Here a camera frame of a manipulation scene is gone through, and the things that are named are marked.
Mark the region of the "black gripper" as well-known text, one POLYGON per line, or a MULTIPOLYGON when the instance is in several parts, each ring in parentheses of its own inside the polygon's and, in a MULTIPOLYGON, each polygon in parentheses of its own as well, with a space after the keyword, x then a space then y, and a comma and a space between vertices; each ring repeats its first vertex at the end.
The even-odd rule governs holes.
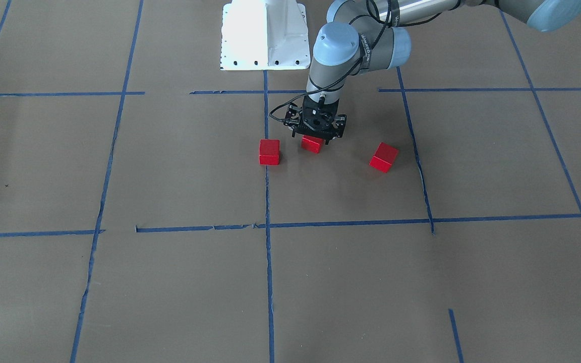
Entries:
POLYGON ((324 139, 326 142, 341 138, 346 127, 346 115, 337 113, 339 101, 325 103, 323 97, 314 101, 305 96, 302 106, 290 104, 290 130, 292 136, 302 134, 324 139))

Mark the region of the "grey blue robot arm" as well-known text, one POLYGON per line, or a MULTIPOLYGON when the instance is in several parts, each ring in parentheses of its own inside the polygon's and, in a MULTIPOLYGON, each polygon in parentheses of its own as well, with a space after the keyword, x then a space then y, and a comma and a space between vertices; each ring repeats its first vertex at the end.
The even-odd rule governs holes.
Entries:
POLYGON ((284 103, 279 122, 293 134, 325 142, 341 138, 347 117, 337 108, 348 77, 405 64, 412 50, 408 27, 482 5, 540 32, 557 30, 581 13, 581 1, 334 1, 314 41, 302 103, 284 103))

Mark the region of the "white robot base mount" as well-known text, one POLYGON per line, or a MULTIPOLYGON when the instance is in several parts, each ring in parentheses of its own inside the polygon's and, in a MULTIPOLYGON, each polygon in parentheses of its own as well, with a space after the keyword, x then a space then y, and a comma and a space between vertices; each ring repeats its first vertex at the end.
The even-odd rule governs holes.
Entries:
POLYGON ((311 63, 306 7, 296 1, 223 6, 220 69, 304 70, 311 63))

